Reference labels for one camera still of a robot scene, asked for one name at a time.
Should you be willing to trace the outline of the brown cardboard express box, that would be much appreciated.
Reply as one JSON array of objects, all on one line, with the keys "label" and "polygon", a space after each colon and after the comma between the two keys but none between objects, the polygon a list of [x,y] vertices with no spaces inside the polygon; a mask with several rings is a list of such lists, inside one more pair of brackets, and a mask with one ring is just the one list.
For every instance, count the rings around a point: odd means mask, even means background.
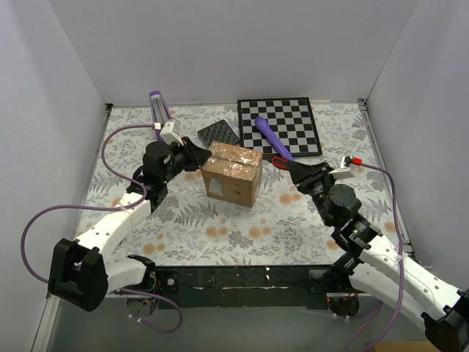
[{"label": "brown cardboard express box", "polygon": [[202,167],[207,196],[252,207],[259,193],[263,153],[221,142],[210,145]]}]

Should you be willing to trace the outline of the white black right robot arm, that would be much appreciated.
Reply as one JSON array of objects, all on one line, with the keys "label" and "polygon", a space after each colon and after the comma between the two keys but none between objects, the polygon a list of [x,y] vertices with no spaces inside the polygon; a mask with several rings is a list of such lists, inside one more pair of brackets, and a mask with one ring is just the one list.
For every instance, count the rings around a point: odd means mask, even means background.
[{"label": "white black right robot arm", "polygon": [[361,201],[339,180],[353,176],[359,158],[346,155],[338,169],[327,163],[288,161],[297,190],[309,195],[344,255],[330,268],[333,286],[368,293],[424,329],[439,351],[468,346],[468,292],[435,276],[405,254],[359,212]]}]

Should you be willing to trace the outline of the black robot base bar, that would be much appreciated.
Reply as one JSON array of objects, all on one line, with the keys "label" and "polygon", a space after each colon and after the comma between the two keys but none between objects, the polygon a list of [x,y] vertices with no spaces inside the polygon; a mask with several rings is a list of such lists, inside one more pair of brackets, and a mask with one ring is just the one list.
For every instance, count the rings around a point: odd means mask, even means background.
[{"label": "black robot base bar", "polygon": [[347,301],[358,294],[349,279],[330,265],[144,265],[139,283],[124,289],[154,293],[181,308],[305,307],[324,309],[329,295]]}]

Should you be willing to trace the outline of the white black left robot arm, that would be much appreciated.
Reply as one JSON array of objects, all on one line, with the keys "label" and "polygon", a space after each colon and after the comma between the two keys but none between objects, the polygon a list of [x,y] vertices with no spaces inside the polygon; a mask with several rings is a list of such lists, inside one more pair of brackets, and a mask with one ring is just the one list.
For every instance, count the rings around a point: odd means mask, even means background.
[{"label": "white black left robot arm", "polygon": [[150,216],[168,194],[168,184],[181,172],[200,169],[211,157],[189,138],[147,145],[143,164],[112,212],[74,240],[61,239],[53,249],[48,291],[87,312],[108,293],[130,288],[148,293],[157,287],[155,264],[137,254],[108,261],[114,248]]}]

